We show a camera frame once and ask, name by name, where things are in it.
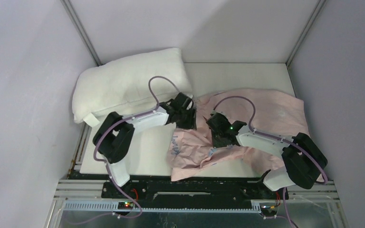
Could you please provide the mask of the pink and blue pillowcase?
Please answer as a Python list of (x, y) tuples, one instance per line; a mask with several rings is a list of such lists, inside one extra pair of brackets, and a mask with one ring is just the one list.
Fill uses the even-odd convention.
[(259, 177), (284, 165), (282, 159), (250, 147), (214, 148), (206, 124), (213, 110), (230, 122), (250, 123), (263, 132), (295, 136), (308, 133), (304, 103), (276, 90), (237, 89), (206, 94), (195, 99), (196, 130), (176, 129), (167, 161), (171, 180), (189, 177)]

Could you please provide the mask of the white pillow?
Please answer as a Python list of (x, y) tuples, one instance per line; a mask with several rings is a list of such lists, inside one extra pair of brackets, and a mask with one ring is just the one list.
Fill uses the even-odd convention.
[(94, 127), (99, 117), (116, 111), (142, 112), (173, 98), (178, 92), (192, 96), (180, 48), (141, 53), (82, 72), (72, 97), (75, 123)]

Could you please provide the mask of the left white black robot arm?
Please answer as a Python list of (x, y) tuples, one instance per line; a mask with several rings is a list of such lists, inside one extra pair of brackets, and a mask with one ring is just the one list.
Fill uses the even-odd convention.
[(125, 157), (135, 133), (147, 129), (175, 124), (177, 128), (196, 129), (196, 107), (194, 101), (183, 93), (166, 102), (159, 102), (147, 111), (120, 115), (107, 115), (93, 138), (94, 160), (104, 162), (109, 176), (114, 181), (113, 192), (120, 198), (131, 192), (130, 174)]

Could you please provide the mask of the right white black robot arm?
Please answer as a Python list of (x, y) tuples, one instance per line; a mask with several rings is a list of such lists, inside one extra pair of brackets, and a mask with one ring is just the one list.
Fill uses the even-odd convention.
[(250, 147), (283, 160), (283, 167), (262, 175), (257, 186), (262, 198), (269, 199), (276, 191), (294, 185), (309, 190), (327, 166), (326, 157), (307, 134), (273, 135), (258, 131), (242, 121), (230, 123), (221, 113), (212, 114), (206, 123), (216, 148), (230, 145)]

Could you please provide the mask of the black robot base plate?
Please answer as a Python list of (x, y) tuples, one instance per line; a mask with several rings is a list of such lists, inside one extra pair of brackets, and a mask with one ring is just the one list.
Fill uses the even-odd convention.
[(258, 178), (191, 177), (171, 181), (167, 176), (138, 176), (118, 190), (111, 181), (103, 184), (103, 199), (131, 197), (144, 207), (250, 208), (257, 200), (288, 199), (283, 190), (271, 191)]

